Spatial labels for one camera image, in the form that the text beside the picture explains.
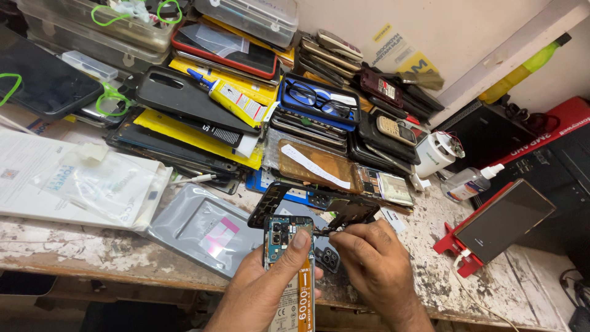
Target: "workbench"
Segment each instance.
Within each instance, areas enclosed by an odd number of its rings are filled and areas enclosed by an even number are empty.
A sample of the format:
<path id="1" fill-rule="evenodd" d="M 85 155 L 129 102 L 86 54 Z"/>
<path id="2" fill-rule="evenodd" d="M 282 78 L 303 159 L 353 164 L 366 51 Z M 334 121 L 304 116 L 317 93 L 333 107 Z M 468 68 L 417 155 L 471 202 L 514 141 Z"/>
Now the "workbench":
<path id="1" fill-rule="evenodd" d="M 74 143 L 87 141 L 90 133 L 100 142 L 106 133 L 83 123 L 64 128 L 60 131 L 66 132 L 59 138 Z M 451 270 L 454 257 L 438 255 L 432 249 L 445 235 L 444 222 L 454 227 L 473 208 L 467 202 L 446 199 L 438 188 L 439 180 L 433 176 L 429 180 L 432 186 L 425 192 L 411 190 L 414 213 L 398 213 L 407 226 L 398 237 L 411 255 L 418 296 L 431 318 L 507 326 L 479 309 L 464 293 Z M 243 184 L 231 196 L 211 191 L 247 212 L 261 197 Z M 173 195 L 172 190 L 165 193 L 160 206 Z M 381 212 L 375 217 L 382 217 Z M 514 245 L 463 282 L 479 301 L 518 327 L 568 331 L 566 322 L 573 306 L 558 282 L 559 274 L 568 268 L 573 264 L 566 256 Z M 218 292 L 228 285 L 227 280 L 130 231 L 8 216 L 0 216 L 0 269 Z M 316 286 L 323 291 L 317 305 L 369 309 L 350 285 L 342 265 L 337 274 L 326 271 Z"/>

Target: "yellow bottle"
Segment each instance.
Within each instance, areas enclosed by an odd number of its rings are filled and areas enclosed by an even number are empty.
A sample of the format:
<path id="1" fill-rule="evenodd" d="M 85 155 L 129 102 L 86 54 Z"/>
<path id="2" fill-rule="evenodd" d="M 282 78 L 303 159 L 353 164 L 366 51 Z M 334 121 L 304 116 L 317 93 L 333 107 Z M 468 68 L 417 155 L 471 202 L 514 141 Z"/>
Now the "yellow bottle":
<path id="1" fill-rule="evenodd" d="M 523 64 L 516 67 L 508 75 L 504 76 L 501 80 L 492 85 L 489 89 L 479 95 L 479 99 L 484 102 L 491 104 L 500 97 L 504 96 L 513 86 L 522 82 L 525 78 L 529 77 L 532 73 L 536 72 L 539 68 L 543 67 L 553 56 L 555 50 L 567 43 L 572 37 L 565 33 L 561 35 L 557 40 L 544 47 L 542 50 L 537 52 L 530 59 L 526 60 Z"/>

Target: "handwritten note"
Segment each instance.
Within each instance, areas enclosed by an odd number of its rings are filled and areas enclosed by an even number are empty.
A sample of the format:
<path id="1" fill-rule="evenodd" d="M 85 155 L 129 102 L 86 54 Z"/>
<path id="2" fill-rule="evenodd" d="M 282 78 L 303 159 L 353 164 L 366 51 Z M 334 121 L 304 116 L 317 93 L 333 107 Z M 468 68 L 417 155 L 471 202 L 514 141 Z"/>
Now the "handwritten note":
<path id="1" fill-rule="evenodd" d="M 335 177 L 334 175 L 331 175 L 330 173 L 326 172 L 321 167 L 314 164 L 313 161 L 307 159 L 307 157 L 305 157 L 303 154 L 301 154 L 301 152 L 293 148 L 290 144 L 283 146 L 281 148 L 281 152 L 284 153 L 287 157 L 297 161 L 299 164 L 307 168 L 307 170 L 312 172 L 313 174 L 323 177 L 324 179 L 333 182 L 339 187 L 342 187 L 344 189 L 350 189 L 350 182 L 344 182 L 339 178 Z"/>

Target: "eyeglasses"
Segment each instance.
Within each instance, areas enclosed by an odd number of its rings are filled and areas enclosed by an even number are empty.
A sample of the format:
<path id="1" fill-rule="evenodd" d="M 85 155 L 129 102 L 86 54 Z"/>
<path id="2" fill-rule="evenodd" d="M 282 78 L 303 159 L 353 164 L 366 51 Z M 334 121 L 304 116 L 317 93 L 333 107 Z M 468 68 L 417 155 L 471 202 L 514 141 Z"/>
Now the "eyeglasses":
<path id="1" fill-rule="evenodd" d="M 342 118 L 348 118 L 350 111 L 356 109 L 351 105 L 347 105 L 338 100 L 329 99 L 329 94 L 316 92 L 310 86 L 305 85 L 299 81 L 286 80 L 286 91 L 296 101 L 320 109 L 328 114 L 335 112 Z"/>

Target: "yellow glue tube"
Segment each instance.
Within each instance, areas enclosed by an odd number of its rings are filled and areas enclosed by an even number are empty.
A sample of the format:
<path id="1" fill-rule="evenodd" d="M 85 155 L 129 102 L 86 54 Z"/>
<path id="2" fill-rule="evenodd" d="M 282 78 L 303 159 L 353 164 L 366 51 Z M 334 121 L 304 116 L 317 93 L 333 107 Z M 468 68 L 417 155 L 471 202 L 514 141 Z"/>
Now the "yellow glue tube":
<path id="1" fill-rule="evenodd" d="M 195 70 L 187 69 L 187 72 L 209 88 L 209 97 L 211 99 L 220 103 L 252 128 L 261 126 L 262 120 L 268 112 L 268 107 L 247 97 L 225 81 L 209 82 Z"/>

